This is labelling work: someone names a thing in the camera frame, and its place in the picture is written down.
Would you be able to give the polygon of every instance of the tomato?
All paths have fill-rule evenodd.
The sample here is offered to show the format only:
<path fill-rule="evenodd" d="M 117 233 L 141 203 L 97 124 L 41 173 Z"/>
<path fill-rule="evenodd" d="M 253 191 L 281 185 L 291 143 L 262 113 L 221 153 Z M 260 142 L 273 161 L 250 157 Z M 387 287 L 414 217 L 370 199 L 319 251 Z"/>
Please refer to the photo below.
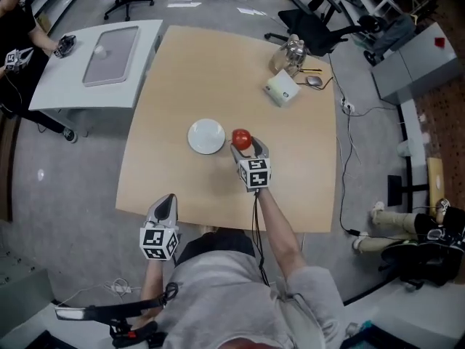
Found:
<path fill-rule="evenodd" d="M 232 131 L 232 144 L 238 150 L 245 150 L 252 144 L 252 136 L 245 129 L 234 129 Z"/>

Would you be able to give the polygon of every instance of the electrical outlet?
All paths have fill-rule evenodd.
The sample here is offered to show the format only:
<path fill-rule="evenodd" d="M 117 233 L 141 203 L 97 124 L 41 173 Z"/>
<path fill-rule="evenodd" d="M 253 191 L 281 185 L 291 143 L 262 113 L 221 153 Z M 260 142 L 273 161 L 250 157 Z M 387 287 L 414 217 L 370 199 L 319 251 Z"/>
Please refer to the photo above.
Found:
<path fill-rule="evenodd" d="M 118 293 L 127 293 L 127 294 L 130 294 L 132 292 L 131 290 L 131 287 L 130 286 L 119 286 L 117 284 L 113 284 L 111 286 L 111 289 L 113 292 L 118 292 Z"/>
<path fill-rule="evenodd" d="M 341 98 L 340 103 L 345 113 L 353 114 L 355 112 L 355 106 L 352 103 L 344 100 L 344 98 Z"/>

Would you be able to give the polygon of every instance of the white shoe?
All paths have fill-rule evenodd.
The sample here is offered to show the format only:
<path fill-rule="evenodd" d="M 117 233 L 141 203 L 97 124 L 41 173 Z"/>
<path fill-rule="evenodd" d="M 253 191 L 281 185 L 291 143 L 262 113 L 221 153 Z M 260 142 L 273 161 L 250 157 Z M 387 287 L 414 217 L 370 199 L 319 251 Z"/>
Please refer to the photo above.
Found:
<path fill-rule="evenodd" d="M 376 213 L 379 211 L 384 211 L 384 203 L 382 201 L 377 201 L 374 207 L 371 209 L 370 214 L 371 218 L 374 220 Z"/>
<path fill-rule="evenodd" d="M 360 235 L 357 237 L 357 239 L 354 240 L 352 243 L 352 248 L 354 251 L 358 251 L 358 247 L 360 245 L 360 242 L 365 239 L 368 236 L 368 233 L 366 231 L 362 231 Z"/>

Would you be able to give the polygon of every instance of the floor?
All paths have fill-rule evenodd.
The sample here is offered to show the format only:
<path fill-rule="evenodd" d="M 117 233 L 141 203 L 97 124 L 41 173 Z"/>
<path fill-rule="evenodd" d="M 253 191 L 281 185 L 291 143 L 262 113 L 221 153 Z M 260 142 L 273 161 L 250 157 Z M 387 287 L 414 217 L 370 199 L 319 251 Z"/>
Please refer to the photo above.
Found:
<path fill-rule="evenodd" d="M 171 0 L 155 1 L 154 7 L 133 6 L 132 19 L 163 19 L 169 25 L 213 28 L 259 39 L 270 31 L 285 34 L 277 12 L 293 8 L 285 0 L 192 0 L 202 3 L 196 8 L 168 8 L 166 5 Z M 103 12 L 111 4 L 110 0 L 76 0 L 52 35 L 58 38 L 71 30 L 122 21 L 123 9 L 104 22 Z M 253 7 L 267 16 L 241 14 L 237 7 Z M 345 17 L 338 14 L 329 23 L 331 29 L 346 25 Z M 385 106 L 376 94 L 370 65 L 351 39 L 340 44 L 331 59 L 345 96 L 356 112 Z M 338 102 L 340 92 L 336 86 L 334 89 L 335 102 Z M 80 289 L 118 277 L 127 279 L 132 286 L 140 286 L 145 270 L 145 259 L 138 248 L 138 229 L 144 217 L 115 210 L 118 176 L 132 112 L 104 110 L 71 114 L 72 119 L 91 128 L 90 136 L 80 138 L 75 145 L 50 131 L 39 134 L 35 124 L 22 122 L 13 174 L 14 222 L 1 227 L 9 248 L 48 269 L 55 297 L 61 301 Z M 350 144 L 347 117 L 340 108 L 336 109 L 336 120 L 345 160 Z M 360 160 L 354 154 L 347 165 L 342 222 L 348 228 L 365 230 L 369 227 L 369 209 L 377 200 L 387 200 L 387 175 L 401 175 L 405 168 L 404 161 L 396 154 L 396 146 L 402 139 L 397 112 L 374 110 L 367 116 L 352 118 L 350 132 Z M 41 180 L 40 169 L 44 173 Z M 299 240 L 308 263 L 328 268 L 345 300 L 379 283 L 383 275 L 377 270 L 379 256 L 354 254 L 353 237 L 340 228 L 340 162 L 337 177 L 331 233 L 299 234 Z M 182 243 L 197 235 L 195 226 L 182 225 Z M 282 278 L 267 242 L 265 248 L 269 279 L 279 285 Z M 166 263 L 166 277 L 171 269 Z M 124 297 L 124 301 L 136 298 L 134 293 Z M 93 288 L 80 293 L 69 304 L 117 302 L 105 290 Z"/>

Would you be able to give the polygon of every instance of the kettle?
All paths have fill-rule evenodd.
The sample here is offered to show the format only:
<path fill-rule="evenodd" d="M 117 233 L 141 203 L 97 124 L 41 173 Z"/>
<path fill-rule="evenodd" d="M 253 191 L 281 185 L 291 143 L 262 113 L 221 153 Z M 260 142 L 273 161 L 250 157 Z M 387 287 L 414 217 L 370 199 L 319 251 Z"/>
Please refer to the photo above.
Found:
<path fill-rule="evenodd" d="M 293 78 L 302 68 L 307 49 L 304 41 L 299 40 L 297 35 L 291 35 L 289 40 L 277 50 L 270 60 L 270 70 L 277 74 L 284 70 Z"/>

